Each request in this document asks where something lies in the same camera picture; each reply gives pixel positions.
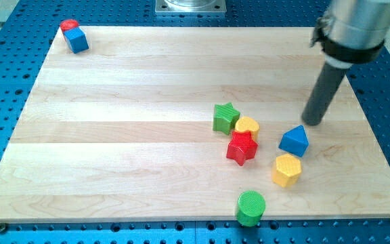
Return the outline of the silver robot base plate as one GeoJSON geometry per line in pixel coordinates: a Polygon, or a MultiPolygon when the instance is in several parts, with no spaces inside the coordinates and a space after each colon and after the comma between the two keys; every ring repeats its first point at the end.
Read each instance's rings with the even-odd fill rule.
{"type": "Polygon", "coordinates": [[[224,14],[226,0],[156,0],[155,13],[172,14],[224,14]]]}

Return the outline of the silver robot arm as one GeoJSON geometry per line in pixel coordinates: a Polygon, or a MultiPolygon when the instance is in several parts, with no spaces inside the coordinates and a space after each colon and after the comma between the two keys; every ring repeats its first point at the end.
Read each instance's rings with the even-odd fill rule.
{"type": "Polygon", "coordinates": [[[390,28],[390,0],[332,0],[316,21],[310,45],[340,69],[377,58],[390,28]]]}

